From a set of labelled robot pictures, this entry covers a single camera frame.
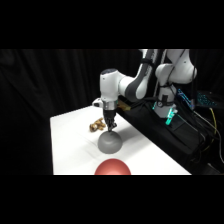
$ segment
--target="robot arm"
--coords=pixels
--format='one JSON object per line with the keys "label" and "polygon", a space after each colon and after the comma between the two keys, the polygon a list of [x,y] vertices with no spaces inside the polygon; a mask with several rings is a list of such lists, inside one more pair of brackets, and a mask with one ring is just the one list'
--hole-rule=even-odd
{"label": "robot arm", "polygon": [[145,97],[148,81],[158,60],[158,49],[140,49],[143,53],[142,64],[135,78],[125,76],[116,69],[107,69],[100,75],[101,98],[93,102],[93,106],[103,108],[105,122],[109,132],[117,125],[116,116],[118,96],[136,102]]}
{"label": "robot arm", "polygon": [[194,65],[191,63],[189,52],[189,49],[168,49],[167,57],[172,64],[160,65],[156,70],[160,91],[154,110],[160,118],[168,118],[171,121],[170,114],[174,115],[174,111],[177,112],[174,104],[177,90],[172,83],[188,84],[197,75],[195,69],[193,77]]}

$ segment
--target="white table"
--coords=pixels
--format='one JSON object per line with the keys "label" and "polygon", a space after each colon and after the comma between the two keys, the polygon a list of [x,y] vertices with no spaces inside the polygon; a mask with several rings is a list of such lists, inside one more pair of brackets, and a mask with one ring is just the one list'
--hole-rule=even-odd
{"label": "white table", "polygon": [[101,117],[102,109],[90,106],[51,118],[54,175],[94,175],[111,158],[125,162],[132,175],[190,175],[118,114],[114,131],[123,147],[113,155],[101,153],[97,142],[103,132],[89,131],[89,125]]}

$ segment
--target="black background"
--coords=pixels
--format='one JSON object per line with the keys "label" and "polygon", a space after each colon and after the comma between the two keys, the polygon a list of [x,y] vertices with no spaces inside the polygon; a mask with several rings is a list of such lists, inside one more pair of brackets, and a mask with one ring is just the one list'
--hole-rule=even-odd
{"label": "black background", "polygon": [[[199,89],[224,96],[224,50],[198,52]],[[98,98],[104,69],[134,77],[140,60],[137,49],[1,49],[1,172],[53,174],[49,118]]]}

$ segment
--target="gray ball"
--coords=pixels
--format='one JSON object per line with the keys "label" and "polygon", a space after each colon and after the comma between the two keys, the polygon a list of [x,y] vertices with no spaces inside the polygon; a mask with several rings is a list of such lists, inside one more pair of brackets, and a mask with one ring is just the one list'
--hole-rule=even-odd
{"label": "gray ball", "polygon": [[116,132],[104,132],[98,140],[98,148],[104,154],[117,153],[123,145],[123,141]]}

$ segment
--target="plush toy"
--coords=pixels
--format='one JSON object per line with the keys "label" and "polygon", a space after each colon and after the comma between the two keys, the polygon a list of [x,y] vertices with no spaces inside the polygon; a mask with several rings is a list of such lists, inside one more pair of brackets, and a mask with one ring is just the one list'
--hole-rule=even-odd
{"label": "plush toy", "polygon": [[95,132],[98,129],[103,131],[103,129],[106,127],[106,125],[102,122],[103,118],[100,118],[99,120],[97,120],[94,124],[91,124],[89,126],[89,129],[91,132]]}

